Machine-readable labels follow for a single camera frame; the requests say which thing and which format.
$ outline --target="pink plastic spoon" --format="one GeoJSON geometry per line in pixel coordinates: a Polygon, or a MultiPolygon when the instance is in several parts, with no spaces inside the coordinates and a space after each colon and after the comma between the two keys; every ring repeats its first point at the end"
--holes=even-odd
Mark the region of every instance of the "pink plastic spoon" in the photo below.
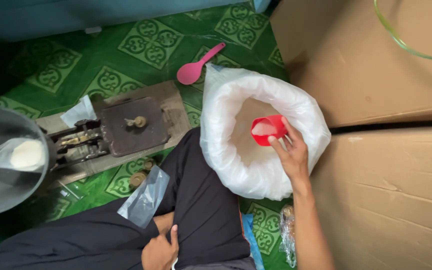
{"type": "Polygon", "coordinates": [[[211,50],[209,50],[209,52],[207,52],[201,58],[201,60],[197,61],[196,63],[188,63],[183,65],[177,71],[177,80],[184,85],[190,85],[195,83],[201,75],[201,69],[203,68],[203,65],[225,46],[226,44],[224,42],[221,42],[218,45],[214,46],[211,50]]]}

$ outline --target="person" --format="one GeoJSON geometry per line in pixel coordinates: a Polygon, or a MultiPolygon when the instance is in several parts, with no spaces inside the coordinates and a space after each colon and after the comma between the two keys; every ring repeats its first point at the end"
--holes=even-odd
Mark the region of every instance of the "person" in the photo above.
{"type": "MultiPolygon", "coordinates": [[[[285,148],[274,137],[268,140],[294,190],[298,268],[333,270],[309,181],[307,146],[282,121],[290,139],[284,138],[285,148]]],[[[126,198],[117,199],[10,237],[0,244],[0,269],[255,270],[238,197],[207,165],[199,138],[199,128],[190,130],[162,162],[170,180],[146,228],[119,215],[126,198]]]]}

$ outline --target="white granular powder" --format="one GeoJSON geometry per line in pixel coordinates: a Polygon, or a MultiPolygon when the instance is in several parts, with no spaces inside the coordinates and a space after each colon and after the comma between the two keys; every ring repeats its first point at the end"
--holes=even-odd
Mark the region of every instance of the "white granular powder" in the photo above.
{"type": "Polygon", "coordinates": [[[17,170],[45,163],[44,147],[39,140],[27,140],[14,148],[10,161],[17,170]]]}
{"type": "Polygon", "coordinates": [[[278,131],[269,121],[262,120],[252,128],[251,132],[256,136],[267,136],[276,134],[278,131]]]}

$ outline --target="red measuring cup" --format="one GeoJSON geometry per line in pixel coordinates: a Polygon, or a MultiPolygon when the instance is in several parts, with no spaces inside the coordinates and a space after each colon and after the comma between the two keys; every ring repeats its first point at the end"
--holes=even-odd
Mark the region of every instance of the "red measuring cup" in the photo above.
{"type": "Polygon", "coordinates": [[[279,139],[279,138],[283,137],[286,133],[288,133],[288,131],[286,130],[286,127],[284,126],[283,122],[281,121],[282,117],[283,116],[281,114],[276,114],[276,115],[270,115],[270,116],[266,116],[266,117],[256,118],[252,121],[251,136],[253,137],[253,139],[256,141],[257,144],[259,144],[261,146],[271,146],[271,144],[269,144],[269,142],[268,142],[269,136],[274,136],[274,137],[276,137],[276,139],[279,139]],[[274,129],[276,130],[276,133],[269,134],[269,135],[255,135],[255,134],[253,134],[253,129],[254,129],[255,125],[258,124],[259,122],[266,122],[266,124],[272,125],[274,127],[274,129]]]}

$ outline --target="black pants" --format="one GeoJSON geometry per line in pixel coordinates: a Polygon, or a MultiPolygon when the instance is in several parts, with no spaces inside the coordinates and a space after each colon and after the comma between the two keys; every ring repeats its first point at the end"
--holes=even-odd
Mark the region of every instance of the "black pants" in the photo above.
{"type": "MultiPolygon", "coordinates": [[[[174,211],[176,268],[249,256],[238,197],[221,184],[189,131],[161,164],[169,184],[155,216],[174,211]]],[[[117,213],[126,198],[48,222],[0,244],[0,269],[142,269],[141,252],[159,232],[141,229],[117,213]]]]}

